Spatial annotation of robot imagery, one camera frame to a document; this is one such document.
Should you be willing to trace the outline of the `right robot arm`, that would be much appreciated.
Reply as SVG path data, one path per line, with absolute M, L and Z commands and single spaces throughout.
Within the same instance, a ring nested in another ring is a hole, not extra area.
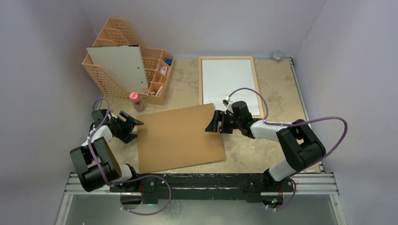
M 244 101 L 224 100 L 223 103 L 227 109 L 214 112 L 206 132 L 231 134 L 238 129 L 246 137 L 280 144 L 284 159 L 265 171 L 263 184 L 266 189 L 276 190 L 283 179 L 310 167 L 325 156 L 325 147 L 304 120 L 271 125 L 260 118 L 253 118 Z

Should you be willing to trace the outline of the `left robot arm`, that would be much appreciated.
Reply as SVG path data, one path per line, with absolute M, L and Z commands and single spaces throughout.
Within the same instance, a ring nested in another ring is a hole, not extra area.
M 92 112 L 93 123 L 86 141 L 70 151 L 70 157 L 83 189 L 94 191 L 103 186 L 122 184 L 129 192 L 136 191 L 140 179 L 129 164 L 119 165 L 109 143 L 113 138 L 128 144 L 137 138 L 133 133 L 139 121 L 124 111 L 116 116 L 106 109 Z

